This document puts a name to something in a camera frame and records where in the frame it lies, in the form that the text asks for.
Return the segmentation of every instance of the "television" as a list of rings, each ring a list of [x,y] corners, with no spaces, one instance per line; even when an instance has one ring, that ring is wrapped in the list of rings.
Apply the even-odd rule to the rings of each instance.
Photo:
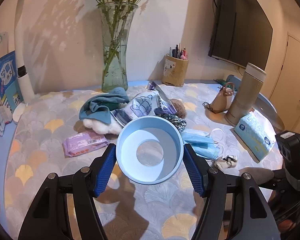
[[[246,67],[266,68],[272,26],[257,0],[214,0],[209,56]]]

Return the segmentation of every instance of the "pen holder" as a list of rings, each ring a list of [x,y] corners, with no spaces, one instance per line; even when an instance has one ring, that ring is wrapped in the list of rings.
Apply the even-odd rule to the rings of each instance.
[[[182,87],[189,61],[166,55],[162,83],[168,86]]]

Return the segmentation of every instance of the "wall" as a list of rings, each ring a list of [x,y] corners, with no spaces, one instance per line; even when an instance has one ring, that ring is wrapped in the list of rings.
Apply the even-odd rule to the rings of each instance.
[[[10,50],[16,2],[5,0],[0,7],[0,31],[9,31]],[[261,90],[269,98],[280,74],[287,32],[300,36],[300,9],[294,0],[258,2],[273,27]],[[128,43],[129,81],[160,79],[164,55],[180,41],[190,53],[187,79],[241,77],[233,64],[208,57],[212,0],[143,0],[139,5]],[[24,58],[35,92],[100,85],[102,47],[95,1],[25,0]]]

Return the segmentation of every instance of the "wet wipes pack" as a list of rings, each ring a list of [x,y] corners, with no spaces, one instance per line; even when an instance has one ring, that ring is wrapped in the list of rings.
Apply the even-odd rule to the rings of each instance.
[[[150,82],[146,91],[136,95],[124,108],[111,111],[111,114],[122,126],[125,126],[138,117],[176,112],[161,88],[155,82]]]
[[[104,135],[91,130],[67,138],[62,145],[67,156],[75,157],[108,146],[109,142]]]
[[[261,161],[272,149],[275,140],[267,134],[266,127],[262,126],[253,112],[242,117],[234,131],[249,147],[255,157]]]

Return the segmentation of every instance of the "blue gripper pad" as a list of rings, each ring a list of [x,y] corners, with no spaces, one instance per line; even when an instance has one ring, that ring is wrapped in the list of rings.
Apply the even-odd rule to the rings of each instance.
[[[203,187],[202,175],[200,174],[197,165],[191,157],[189,150],[185,146],[183,147],[183,149],[183,163],[186,166],[192,186],[194,188],[194,191],[197,192],[200,197],[202,197],[205,192]]]
[[[96,186],[93,191],[97,197],[105,191],[116,161],[115,147],[112,147],[96,177]]]

